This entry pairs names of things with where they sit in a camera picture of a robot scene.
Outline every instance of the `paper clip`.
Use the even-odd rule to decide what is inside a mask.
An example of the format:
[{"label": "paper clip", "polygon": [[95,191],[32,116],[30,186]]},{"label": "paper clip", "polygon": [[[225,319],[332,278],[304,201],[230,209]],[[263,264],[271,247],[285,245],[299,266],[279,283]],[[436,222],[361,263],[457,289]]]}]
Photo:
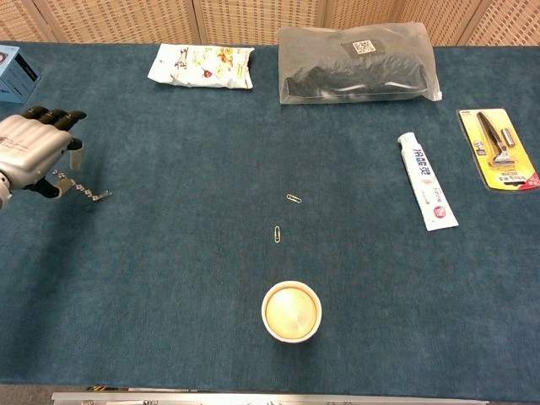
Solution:
[{"label": "paper clip", "polygon": [[294,203],[302,203],[302,199],[301,198],[298,198],[296,196],[293,196],[292,194],[287,194],[287,199],[294,202]]},{"label": "paper clip", "polygon": [[273,241],[276,243],[281,242],[281,231],[279,230],[279,225],[273,229]]}]

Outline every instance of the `toothpaste tube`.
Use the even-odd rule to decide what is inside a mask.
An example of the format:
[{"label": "toothpaste tube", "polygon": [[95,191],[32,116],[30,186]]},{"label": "toothpaste tube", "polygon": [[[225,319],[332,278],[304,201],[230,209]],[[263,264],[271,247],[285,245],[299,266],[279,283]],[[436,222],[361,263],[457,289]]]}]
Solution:
[{"label": "toothpaste tube", "polygon": [[402,145],[403,162],[413,186],[414,196],[422,211],[426,229],[441,230],[458,226],[437,176],[414,133],[404,133],[397,141]]}]

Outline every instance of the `box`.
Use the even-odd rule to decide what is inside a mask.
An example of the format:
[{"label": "box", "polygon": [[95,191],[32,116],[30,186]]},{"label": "box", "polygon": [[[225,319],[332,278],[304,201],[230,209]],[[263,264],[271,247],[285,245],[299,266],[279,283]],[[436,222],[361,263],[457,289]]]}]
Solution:
[{"label": "box", "polygon": [[0,45],[0,101],[23,104],[40,76],[18,46]]}]

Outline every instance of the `yellow packaging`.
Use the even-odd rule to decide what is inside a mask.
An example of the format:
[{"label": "yellow packaging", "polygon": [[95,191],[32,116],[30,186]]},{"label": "yellow packaging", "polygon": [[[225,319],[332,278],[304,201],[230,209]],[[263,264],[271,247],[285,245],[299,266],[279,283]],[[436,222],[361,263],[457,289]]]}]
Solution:
[{"label": "yellow packaging", "polygon": [[489,188],[515,192],[540,186],[538,174],[504,109],[459,110],[459,116]]}]

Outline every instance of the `robotic hand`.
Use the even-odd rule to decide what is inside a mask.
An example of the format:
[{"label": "robotic hand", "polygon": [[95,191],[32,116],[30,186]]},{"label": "robotic hand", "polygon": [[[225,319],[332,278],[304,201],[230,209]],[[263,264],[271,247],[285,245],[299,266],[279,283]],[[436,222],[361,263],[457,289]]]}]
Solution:
[{"label": "robotic hand", "polygon": [[0,209],[7,205],[12,190],[59,198],[69,189],[69,181],[60,180],[53,186],[45,175],[66,150],[70,151],[71,168],[80,168],[83,143],[68,131],[85,117],[82,111],[49,111],[38,105],[0,121]]}]

